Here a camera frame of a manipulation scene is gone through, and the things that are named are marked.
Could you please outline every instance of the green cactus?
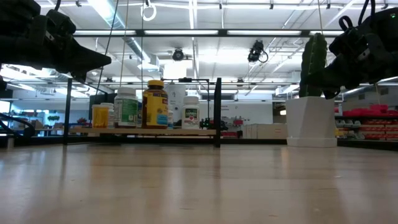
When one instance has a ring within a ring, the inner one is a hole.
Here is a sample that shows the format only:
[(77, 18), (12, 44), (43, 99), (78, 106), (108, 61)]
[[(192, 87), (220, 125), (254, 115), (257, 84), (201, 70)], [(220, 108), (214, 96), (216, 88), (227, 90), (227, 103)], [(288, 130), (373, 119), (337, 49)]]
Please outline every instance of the green cactus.
[(303, 52), (303, 62), (301, 63), (301, 82), (300, 97), (305, 96), (321, 96), (322, 90), (314, 86), (303, 84), (303, 81), (308, 77), (314, 75), (322, 75), (326, 65), (327, 42), (325, 36), (316, 33), (305, 44)]

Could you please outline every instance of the ceiling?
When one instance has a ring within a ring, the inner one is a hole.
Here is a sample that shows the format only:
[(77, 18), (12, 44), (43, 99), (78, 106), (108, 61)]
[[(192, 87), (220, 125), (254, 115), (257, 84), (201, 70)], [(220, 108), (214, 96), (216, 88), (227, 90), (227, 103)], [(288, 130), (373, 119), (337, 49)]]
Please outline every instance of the ceiling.
[[(42, 6), (41, 14), (53, 8), (56, 0), (36, 0)], [(75, 23), (78, 29), (109, 29), (110, 26), (101, 17), (98, 9), (90, 5), (92, 1), (104, 2), (107, 0), (80, 1), (82, 7), (75, 6), (75, 0), (63, 0), (60, 12), (66, 14)], [(113, 6), (116, 1), (109, 0)], [(317, 0), (274, 0), (274, 9), (270, 10), (269, 0), (197, 0), (197, 10), (189, 10), (190, 1), (194, 0), (151, 0), (156, 5), (157, 14), (151, 21), (144, 21), (141, 16), (142, 1), (120, 0), (118, 13), (125, 20), (128, 29), (310, 29), (320, 30), (320, 17), (324, 29), (339, 29), (338, 19), (347, 15), (356, 23), (364, 0), (321, 0), (320, 12)], [(325, 9), (327, 3), (332, 7)], [(376, 0), (377, 9), (380, 11), (384, 5), (383, 0)], [(398, 4), (397, 1), (388, 0), (390, 7)], [(152, 9), (146, 9), (145, 15), (151, 16)], [(80, 45), (104, 53), (108, 38), (78, 37)], [(266, 51), (269, 53), (269, 61), (265, 64), (257, 63), (254, 67), (247, 61), (249, 49), (256, 40), (262, 40)], [(148, 55), (158, 56), (163, 67), (167, 63), (173, 63), (171, 52), (175, 48), (182, 48), (183, 52), (193, 57), (195, 45), (195, 58), (197, 63), (197, 77), (216, 80), (221, 77), (223, 82), (235, 82), (243, 78), (245, 82), (296, 82), (294, 71), (300, 71), (302, 46), (307, 38), (256, 38), (256, 37), (145, 37), (136, 38), (139, 45)], [(333, 38), (327, 38), (330, 44)], [(136, 54), (124, 44), (120, 37), (112, 37), (109, 43), (108, 56), (113, 58), (110, 65), (104, 67), (104, 82), (112, 78), (119, 82), (122, 76), (123, 82), (140, 82), (152, 78), (160, 78), (159, 72), (142, 72), (138, 65), (141, 62)], [(328, 60), (333, 59), (333, 54), (328, 53)], [(187, 66), (187, 76), (194, 77), (192, 60), (184, 63)], [(88, 73), (88, 79), (98, 81), (96, 72)], [(275, 89), (276, 86), (259, 86), (261, 89)]]

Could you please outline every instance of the white pot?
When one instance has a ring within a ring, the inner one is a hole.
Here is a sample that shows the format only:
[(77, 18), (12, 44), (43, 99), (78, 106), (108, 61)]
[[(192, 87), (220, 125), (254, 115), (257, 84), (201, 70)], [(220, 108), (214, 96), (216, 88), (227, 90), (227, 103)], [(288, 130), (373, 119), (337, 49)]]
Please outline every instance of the white pot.
[(308, 96), (286, 101), (287, 145), (336, 147), (335, 101)]

